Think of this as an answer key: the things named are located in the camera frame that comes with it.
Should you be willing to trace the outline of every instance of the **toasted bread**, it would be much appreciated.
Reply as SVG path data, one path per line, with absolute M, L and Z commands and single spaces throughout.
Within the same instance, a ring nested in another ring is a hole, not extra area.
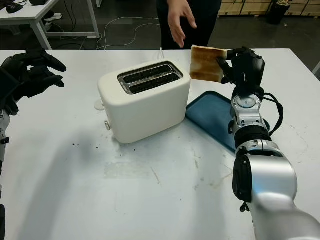
M 217 57 L 227 58 L 227 50 L 205 46 L 192 46 L 190 76 L 192 79 L 221 83 L 224 71 Z

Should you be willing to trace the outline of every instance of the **person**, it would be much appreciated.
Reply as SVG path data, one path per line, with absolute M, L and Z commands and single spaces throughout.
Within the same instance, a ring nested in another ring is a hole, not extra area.
M 49 31 L 52 27 L 52 21 L 59 20 L 62 17 L 62 13 L 55 13 L 54 11 L 49 10 L 42 18 L 45 30 Z
M 220 7 L 221 0 L 156 0 L 162 49 L 206 47 Z

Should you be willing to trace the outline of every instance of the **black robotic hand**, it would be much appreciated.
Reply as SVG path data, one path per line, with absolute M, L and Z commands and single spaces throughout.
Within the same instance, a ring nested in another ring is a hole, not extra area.
M 226 60 L 231 60 L 232 67 L 222 57 L 218 57 L 218 64 L 224 72 L 222 84 L 235 84 L 237 94 L 248 95 L 249 93 L 260 92 L 260 84 L 265 69 L 265 61 L 255 51 L 247 48 L 237 48 L 227 52 Z
M 8 57 L 0 67 L 0 109 L 9 115 L 17 115 L 17 101 L 43 93 L 52 85 L 63 88 L 62 76 L 49 71 L 60 72 L 66 66 L 42 50 L 27 50 L 26 53 Z

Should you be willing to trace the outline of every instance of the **blue plastic tray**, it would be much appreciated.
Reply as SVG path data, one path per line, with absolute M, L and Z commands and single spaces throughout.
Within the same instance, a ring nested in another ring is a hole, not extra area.
M 185 116 L 234 153 L 234 137 L 228 133 L 232 120 L 230 109 L 230 99 L 215 91 L 206 91 L 186 107 Z

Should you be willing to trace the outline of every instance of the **toaster slot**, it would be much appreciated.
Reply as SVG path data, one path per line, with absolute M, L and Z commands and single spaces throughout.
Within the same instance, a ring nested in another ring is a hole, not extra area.
M 180 79 L 180 78 L 177 74 L 171 73 L 169 75 L 161 76 L 159 78 L 154 78 L 151 81 L 146 81 L 146 82 L 143 82 L 143 83 L 140 83 L 137 85 L 133 85 L 129 89 L 130 89 L 131 93 L 137 94 L 137 93 L 149 90 L 149 89 L 154 89 L 154 88 L 159 87 L 164 84 L 171 83 L 171 82 L 176 81 L 178 79 Z
M 118 75 L 127 94 L 137 94 L 183 78 L 183 74 L 169 61 L 142 67 Z
M 168 65 L 164 65 L 164 66 L 160 66 L 157 68 L 152 68 L 150 70 L 135 73 L 135 74 L 132 74 L 129 76 L 125 76 L 123 78 L 123 81 L 126 84 L 132 84 L 132 83 L 137 82 L 142 79 L 146 79 L 146 78 L 153 77 L 155 75 L 166 74 L 166 73 L 170 73 L 170 72 L 171 72 L 171 68 Z

